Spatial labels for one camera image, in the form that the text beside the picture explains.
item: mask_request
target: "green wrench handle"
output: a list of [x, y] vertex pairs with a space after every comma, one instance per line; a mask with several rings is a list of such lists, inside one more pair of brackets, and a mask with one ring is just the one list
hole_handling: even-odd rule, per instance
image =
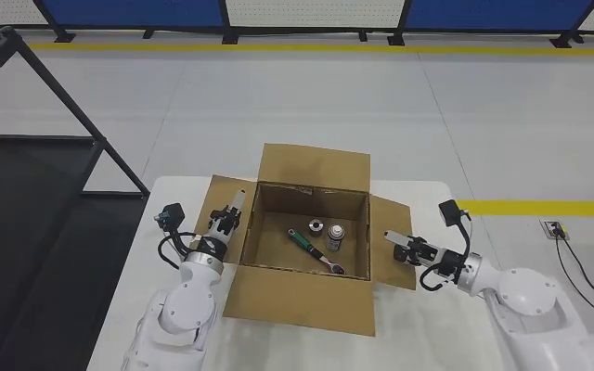
[[324, 254], [322, 254], [318, 249], [314, 248], [314, 245], [312, 245], [311, 242], [305, 239], [305, 237], [301, 233], [297, 232], [294, 229], [290, 229], [288, 234], [289, 238], [294, 243], [296, 243], [297, 246], [309, 252], [309, 254], [314, 258], [320, 260], [320, 258], [324, 256]]

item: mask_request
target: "metal can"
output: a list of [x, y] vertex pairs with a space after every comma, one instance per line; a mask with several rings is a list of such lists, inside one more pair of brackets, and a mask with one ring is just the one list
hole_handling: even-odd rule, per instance
[[342, 225], [334, 224], [328, 228], [328, 237], [326, 238], [326, 247], [330, 251], [338, 251], [344, 238], [344, 228]]
[[319, 219], [314, 219], [309, 222], [309, 236], [321, 237], [324, 224]]

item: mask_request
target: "open cardboard box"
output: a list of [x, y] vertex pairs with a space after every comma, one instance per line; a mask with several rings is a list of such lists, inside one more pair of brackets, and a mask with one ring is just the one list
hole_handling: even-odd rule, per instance
[[[383, 233], [411, 235], [408, 206], [369, 194], [367, 154], [316, 147], [266, 144], [257, 183], [213, 176], [196, 233], [208, 229], [220, 210], [244, 189], [239, 228], [225, 262], [238, 263], [224, 316], [375, 335], [373, 282], [415, 289], [415, 270], [394, 260]], [[309, 222], [320, 219], [322, 237], [310, 237]], [[345, 237], [338, 251], [324, 245], [331, 224]], [[345, 275], [289, 240], [293, 228], [340, 264]]]

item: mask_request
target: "blue partition panel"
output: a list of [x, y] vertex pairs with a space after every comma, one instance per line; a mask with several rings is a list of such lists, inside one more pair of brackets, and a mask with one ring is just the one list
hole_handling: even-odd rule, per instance
[[407, 28], [567, 30], [590, 0], [411, 0]]
[[45, 0], [58, 24], [222, 26], [217, 0]]

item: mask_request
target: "floor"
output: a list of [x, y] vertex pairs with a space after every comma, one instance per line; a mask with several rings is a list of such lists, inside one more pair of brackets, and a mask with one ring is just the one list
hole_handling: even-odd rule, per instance
[[[138, 33], [108, 32], [80, 32], [76, 41], [99, 43], [106, 34], [112, 43], [142, 42]], [[25, 36], [51, 41], [43, 32]], [[468, 38], [408, 36], [407, 42], [467, 45]], [[170, 33], [150, 42], [196, 40], [220, 42]], [[312, 40], [287, 37], [281, 43]], [[535, 37], [475, 36], [471, 43], [550, 47]], [[263, 143], [281, 142], [367, 152], [373, 179], [442, 181], [458, 199], [594, 199], [593, 57], [37, 53], [149, 187], [162, 175], [254, 177]], [[0, 70], [0, 86], [0, 134], [84, 133], [23, 60], [12, 58]], [[101, 160], [87, 187], [134, 189], [109, 159]], [[569, 286], [539, 219], [477, 217], [472, 248], [501, 268], [525, 266], [555, 276], [594, 333], [594, 309]], [[562, 221], [594, 275], [588, 237], [594, 221]], [[594, 300], [569, 253], [563, 250], [563, 256]]]

